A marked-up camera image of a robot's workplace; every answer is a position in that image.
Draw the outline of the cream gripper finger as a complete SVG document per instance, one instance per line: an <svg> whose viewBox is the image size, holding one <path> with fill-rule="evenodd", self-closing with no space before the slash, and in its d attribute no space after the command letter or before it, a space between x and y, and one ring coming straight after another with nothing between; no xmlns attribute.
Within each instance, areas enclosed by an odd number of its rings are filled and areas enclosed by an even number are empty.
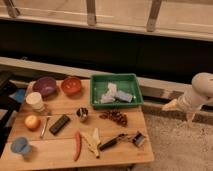
<svg viewBox="0 0 213 171"><path fill-rule="evenodd" d="M178 106L177 100L173 99L169 103L166 103L162 107L163 111L180 111L180 107Z"/></svg>

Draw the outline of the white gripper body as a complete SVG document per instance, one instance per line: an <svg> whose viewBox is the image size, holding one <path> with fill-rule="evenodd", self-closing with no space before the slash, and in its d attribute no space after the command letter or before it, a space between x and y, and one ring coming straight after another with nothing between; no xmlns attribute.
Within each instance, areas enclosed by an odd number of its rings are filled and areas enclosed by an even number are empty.
<svg viewBox="0 0 213 171"><path fill-rule="evenodd" d="M184 112L196 112L201 109L202 105L187 94L183 94L177 100L177 107Z"/></svg>

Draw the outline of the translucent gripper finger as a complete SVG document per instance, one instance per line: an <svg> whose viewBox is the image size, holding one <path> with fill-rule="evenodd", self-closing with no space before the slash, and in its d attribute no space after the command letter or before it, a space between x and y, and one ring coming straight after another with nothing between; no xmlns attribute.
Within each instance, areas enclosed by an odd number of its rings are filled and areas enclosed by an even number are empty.
<svg viewBox="0 0 213 171"><path fill-rule="evenodd" d="M191 123L195 117L195 112L187 112L186 113L186 120L188 123Z"/></svg>

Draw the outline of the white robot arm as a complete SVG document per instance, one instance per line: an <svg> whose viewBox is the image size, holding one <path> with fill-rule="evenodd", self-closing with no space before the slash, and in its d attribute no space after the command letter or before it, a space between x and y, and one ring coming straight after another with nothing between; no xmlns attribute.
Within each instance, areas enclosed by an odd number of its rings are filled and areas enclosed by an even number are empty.
<svg viewBox="0 0 213 171"><path fill-rule="evenodd" d="M213 74L198 73L191 81L191 86L178 98L162 107L163 111L182 111L186 120L192 122L195 114L203 105L213 103Z"/></svg>

